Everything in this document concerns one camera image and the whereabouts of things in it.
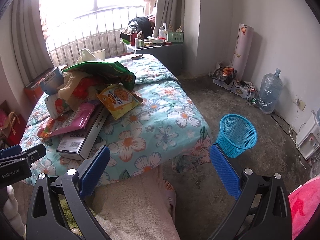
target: floral bedspread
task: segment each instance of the floral bedspread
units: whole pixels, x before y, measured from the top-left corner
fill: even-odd
[[[139,175],[169,159],[177,172],[210,162],[210,128],[175,76],[151,55],[143,55],[127,67],[136,75],[134,93],[143,103],[117,121],[109,115],[104,123],[90,153],[94,155],[101,145],[107,145],[111,152],[98,185]],[[40,98],[29,117],[20,142],[22,150],[42,143],[36,134],[49,117],[46,96]],[[62,175],[81,164],[56,153],[61,137],[43,142],[47,154],[32,164],[32,176],[26,183],[34,185],[40,173]]]

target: green plastic bag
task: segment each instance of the green plastic bag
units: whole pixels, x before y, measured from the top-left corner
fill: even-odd
[[[103,61],[85,61],[80,64],[73,65],[63,72],[71,72],[74,70],[84,71],[93,76],[99,76],[105,84],[119,84],[129,91],[133,90],[136,76],[119,62],[103,62]]]

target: yellow snack bag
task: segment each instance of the yellow snack bag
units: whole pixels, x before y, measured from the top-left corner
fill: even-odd
[[[119,84],[108,86],[100,94],[97,94],[97,97],[115,120],[143,102],[141,98]]]

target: roll of wallpaper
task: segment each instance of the roll of wallpaper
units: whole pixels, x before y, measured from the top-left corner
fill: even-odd
[[[232,67],[235,69],[236,77],[240,80],[242,80],[242,75],[244,73],[245,66],[247,65],[252,37],[253,28],[248,25],[239,24]]]

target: textured blue pad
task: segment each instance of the textured blue pad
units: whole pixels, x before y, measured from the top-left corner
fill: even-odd
[[[92,195],[94,188],[108,165],[109,160],[109,148],[104,146],[79,181],[79,195],[82,199],[86,196]]]
[[[0,151],[0,159],[12,157],[18,155],[22,152],[21,146],[19,144],[11,146],[7,149],[3,149]]]
[[[238,199],[241,194],[240,178],[215,144],[210,148],[210,159],[228,194]]]

